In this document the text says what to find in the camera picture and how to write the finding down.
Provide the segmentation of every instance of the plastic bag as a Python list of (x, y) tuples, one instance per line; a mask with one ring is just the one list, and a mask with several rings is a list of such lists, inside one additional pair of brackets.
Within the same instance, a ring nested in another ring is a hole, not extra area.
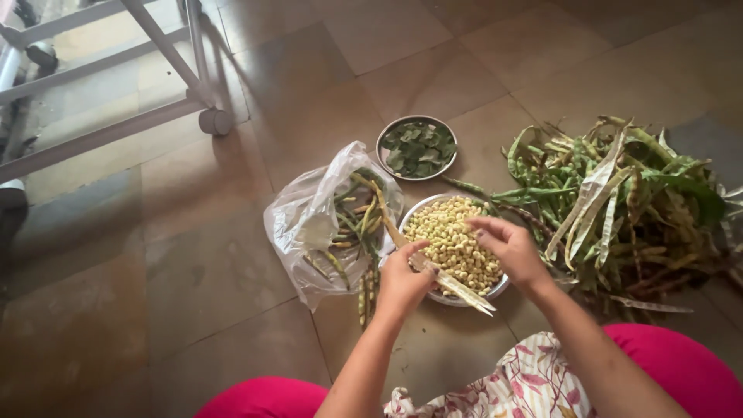
[(393, 222), (397, 222), (403, 211), (403, 192), (395, 179), (369, 158), (366, 146), (359, 141), (340, 150), (329, 166), (294, 179), (263, 213), (268, 239), (294, 284), (299, 299), (312, 311), (326, 295), (356, 293), (358, 280), (369, 267), (369, 256), (363, 255), (357, 260), (356, 248), (337, 254), (351, 285), (347, 290), (329, 263), (324, 265), (327, 266), (324, 271), (329, 273), (332, 283), (302, 258), (312, 250), (327, 250), (338, 234), (340, 228), (333, 203), (335, 191), (339, 187), (339, 191), (347, 189), (351, 183), (349, 176), (361, 167), (373, 170), (384, 181), (384, 198), (389, 215)]

